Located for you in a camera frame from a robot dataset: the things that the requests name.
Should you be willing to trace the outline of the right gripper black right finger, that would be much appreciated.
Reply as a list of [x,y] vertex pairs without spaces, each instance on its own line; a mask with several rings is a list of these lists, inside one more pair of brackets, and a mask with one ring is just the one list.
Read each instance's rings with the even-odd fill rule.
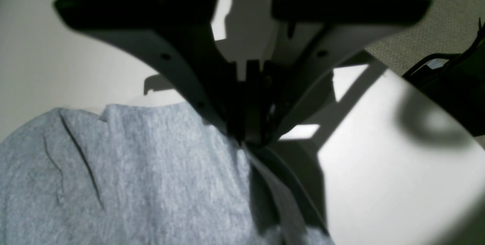
[[271,0],[274,50],[246,65],[246,141],[265,145],[335,100],[332,70],[418,23],[433,0]]

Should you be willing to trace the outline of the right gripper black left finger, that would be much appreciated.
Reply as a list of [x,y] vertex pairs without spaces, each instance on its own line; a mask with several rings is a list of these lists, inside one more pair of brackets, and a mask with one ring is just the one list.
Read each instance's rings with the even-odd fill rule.
[[72,30],[119,48],[162,74],[201,117],[241,142],[235,63],[223,58],[211,20],[217,0],[55,0]]

